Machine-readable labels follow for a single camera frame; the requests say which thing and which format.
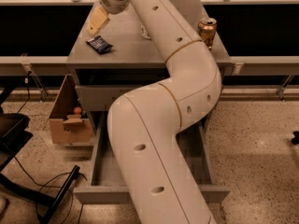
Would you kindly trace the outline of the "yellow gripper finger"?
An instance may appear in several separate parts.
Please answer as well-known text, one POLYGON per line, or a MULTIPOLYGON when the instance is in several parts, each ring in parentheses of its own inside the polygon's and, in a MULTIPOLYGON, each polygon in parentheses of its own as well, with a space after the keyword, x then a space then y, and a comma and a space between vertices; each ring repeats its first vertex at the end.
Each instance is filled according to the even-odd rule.
POLYGON ((91 15, 92 24, 103 24, 108 20, 108 14, 103 7, 96 7, 91 15))
POLYGON ((97 34, 102 27, 104 27, 109 22, 108 17, 95 17, 90 19, 88 24, 88 32, 90 35, 97 34))

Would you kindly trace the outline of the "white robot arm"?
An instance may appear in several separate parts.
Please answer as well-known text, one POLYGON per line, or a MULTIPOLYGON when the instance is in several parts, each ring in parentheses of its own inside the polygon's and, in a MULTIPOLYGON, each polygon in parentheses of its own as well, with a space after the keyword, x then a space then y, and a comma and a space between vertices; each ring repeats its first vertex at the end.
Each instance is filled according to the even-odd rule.
POLYGON ((216 224, 176 139, 219 100, 213 56, 169 0, 100 2, 110 14, 135 9, 169 73, 120 96, 107 115, 109 141, 142 224, 216 224))

